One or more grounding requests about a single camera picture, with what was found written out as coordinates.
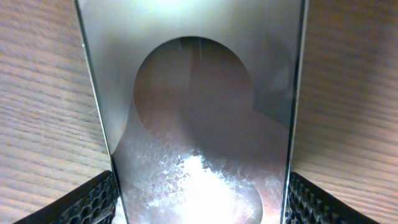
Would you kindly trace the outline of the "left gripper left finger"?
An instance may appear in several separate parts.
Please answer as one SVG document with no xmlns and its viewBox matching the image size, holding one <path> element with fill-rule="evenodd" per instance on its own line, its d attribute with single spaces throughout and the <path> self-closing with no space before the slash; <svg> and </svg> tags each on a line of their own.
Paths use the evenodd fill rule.
<svg viewBox="0 0 398 224">
<path fill-rule="evenodd" d="M 106 170 L 15 224 L 111 224 L 118 197 L 114 174 Z"/>
</svg>

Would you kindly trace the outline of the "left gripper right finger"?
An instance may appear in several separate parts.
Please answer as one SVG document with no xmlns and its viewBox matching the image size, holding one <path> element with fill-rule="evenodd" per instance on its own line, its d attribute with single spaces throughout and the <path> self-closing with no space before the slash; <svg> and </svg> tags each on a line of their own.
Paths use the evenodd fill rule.
<svg viewBox="0 0 398 224">
<path fill-rule="evenodd" d="M 289 175 L 286 224 L 378 224 L 296 172 Z"/>
</svg>

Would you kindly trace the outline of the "Samsung Galaxy smartphone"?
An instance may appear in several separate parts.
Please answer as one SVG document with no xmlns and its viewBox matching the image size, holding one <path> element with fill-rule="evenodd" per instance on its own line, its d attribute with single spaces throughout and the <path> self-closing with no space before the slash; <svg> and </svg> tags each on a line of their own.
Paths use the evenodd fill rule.
<svg viewBox="0 0 398 224">
<path fill-rule="evenodd" d="M 307 6 L 75 1 L 123 222 L 284 222 Z"/>
</svg>

